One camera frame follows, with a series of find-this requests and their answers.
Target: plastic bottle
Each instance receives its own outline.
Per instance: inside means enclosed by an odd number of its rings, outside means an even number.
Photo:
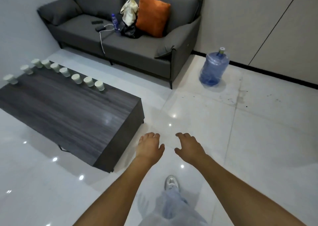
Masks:
[[[114,29],[115,29],[115,32],[117,34],[120,34],[120,31],[119,31],[119,23],[117,21],[117,18],[114,14],[112,14],[112,21],[113,21],[113,25],[114,25]]]
[[[206,55],[199,77],[202,84],[213,86],[221,81],[222,75],[230,63],[230,59],[224,52],[225,48],[221,47],[218,52]]]

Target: baseboard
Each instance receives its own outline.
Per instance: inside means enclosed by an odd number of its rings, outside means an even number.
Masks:
[[[194,50],[191,52],[191,54],[199,55],[199,56],[202,56],[202,57],[206,57],[205,53],[201,53],[201,52],[194,51]],[[264,75],[269,75],[269,76],[272,76],[272,77],[275,77],[275,78],[278,78],[278,79],[283,79],[283,80],[286,80],[286,81],[289,81],[289,82],[292,82],[292,83],[304,85],[304,86],[307,86],[307,87],[314,88],[314,89],[318,90],[318,84],[310,83],[310,82],[303,81],[303,80],[300,80],[300,79],[295,79],[295,78],[292,78],[292,77],[289,77],[289,76],[285,76],[285,75],[281,75],[281,74],[277,74],[277,73],[274,73],[274,72],[271,72],[271,71],[262,70],[262,69],[255,68],[255,67],[252,67],[252,66],[248,66],[246,64],[238,63],[238,62],[235,62],[235,61],[232,61],[232,60],[230,61],[230,65],[234,65],[234,66],[246,69],[246,70],[251,70],[251,71],[254,71],[254,72],[257,72],[257,73],[261,73],[261,74],[264,74]]]

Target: dark wood coffee table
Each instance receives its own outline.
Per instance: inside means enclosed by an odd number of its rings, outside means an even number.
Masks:
[[[105,83],[100,92],[54,70],[32,70],[0,89],[0,108],[87,164],[112,172],[143,123],[141,99]]]

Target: hand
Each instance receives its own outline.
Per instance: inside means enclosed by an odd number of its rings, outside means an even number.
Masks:
[[[136,159],[148,162],[150,167],[156,164],[164,152],[164,144],[159,148],[159,134],[147,133],[139,139],[136,149]]]
[[[206,155],[203,147],[194,136],[190,136],[189,133],[182,134],[181,132],[177,133],[176,136],[180,139],[181,149],[175,148],[175,152],[185,162],[193,165]]]

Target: orange pillow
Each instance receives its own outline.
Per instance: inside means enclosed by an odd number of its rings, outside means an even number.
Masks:
[[[161,38],[169,15],[169,3],[159,0],[139,0],[136,27],[153,37]]]

